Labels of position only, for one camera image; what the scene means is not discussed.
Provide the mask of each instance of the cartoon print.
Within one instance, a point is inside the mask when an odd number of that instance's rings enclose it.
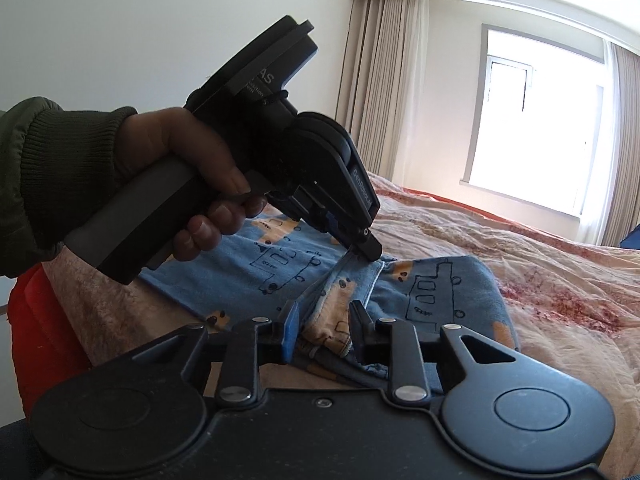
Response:
[[[435,276],[416,275],[409,292],[406,318],[420,322],[420,328],[436,333],[441,324],[465,317],[454,304],[453,287],[462,280],[453,275],[453,263],[442,262],[436,266]]]
[[[336,280],[326,294],[318,317],[309,320],[302,336],[344,357],[351,341],[349,303],[355,289],[356,282],[347,277]]]
[[[291,280],[304,282],[304,272],[309,267],[317,267],[321,261],[319,253],[305,251],[304,253],[287,247],[260,246],[260,256],[251,265],[254,269],[267,274],[264,281],[258,286],[263,294],[273,294],[280,290]]]
[[[291,218],[277,216],[271,218],[256,218],[251,222],[254,227],[259,228],[263,233],[258,243],[265,245],[275,244],[283,238],[289,241],[288,235],[298,227],[298,223],[299,222]]]
[[[494,321],[494,340],[498,343],[507,346],[508,348],[516,348],[516,343],[513,340],[513,336],[511,335],[511,330],[507,325],[501,323],[500,321]]]
[[[267,203],[267,205],[264,206],[264,209],[262,210],[262,214],[260,216],[263,216],[263,217],[282,216],[282,213],[280,212],[279,209]]]
[[[405,282],[409,274],[411,274],[411,268],[414,263],[411,260],[404,260],[400,262],[394,262],[394,272],[391,277],[400,283]]]
[[[216,310],[207,317],[207,327],[213,332],[223,330],[231,322],[231,318],[224,310]]]

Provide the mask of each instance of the hand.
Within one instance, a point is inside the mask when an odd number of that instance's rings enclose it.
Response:
[[[125,119],[115,139],[116,172],[121,179],[130,180],[169,152],[198,168],[213,189],[228,195],[251,191],[222,137],[184,108],[166,108]],[[252,196],[242,205],[212,203],[206,216],[192,217],[187,228],[175,235],[174,257],[193,260],[200,251],[212,250],[222,235],[237,232],[244,219],[260,214],[266,203],[263,196]]]

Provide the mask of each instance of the ribbed cuff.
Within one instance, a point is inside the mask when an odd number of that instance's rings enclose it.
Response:
[[[44,110],[32,121],[20,159],[20,193],[39,246],[62,240],[113,194],[115,134],[135,113],[130,107]]]

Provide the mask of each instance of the finger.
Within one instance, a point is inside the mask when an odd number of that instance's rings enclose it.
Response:
[[[187,230],[196,246],[203,251],[210,251],[222,240],[220,230],[206,216],[197,215],[187,223]]]
[[[251,196],[244,202],[244,214],[247,218],[258,216],[267,205],[267,198],[262,195]]]
[[[236,167],[226,142],[184,108],[171,108],[173,115],[163,122],[163,135],[172,152],[193,164],[207,183],[218,191],[238,195],[251,187]]]
[[[244,207],[227,200],[214,202],[207,216],[223,235],[237,233],[244,223]]]
[[[180,262],[188,262],[200,254],[193,238],[184,229],[174,236],[174,258]]]

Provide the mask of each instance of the blue fabric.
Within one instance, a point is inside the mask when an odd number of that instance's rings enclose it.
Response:
[[[623,249],[640,249],[640,225],[631,231],[624,240],[620,242]]]
[[[215,251],[192,262],[169,260],[141,278],[221,330],[255,316],[276,319],[287,300],[324,280],[346,250],[304,222],[283,215],[247,220]]]
[[[293,364],[317,366],[346,384],[383,387],[383,365],[361,366],[351,351],[348,303],[360,300],[372,319],[410,320],[437,333],[458,322],[517,347],[504,302],[489,269],[471,256],[368,262],[304,222],[263,214],[192,262],[170,260],[142,279],[219,330],[255,317],[276,319],[287,300],[300,305],[303,327]],[[435,366],[428,381],[440,389]]]

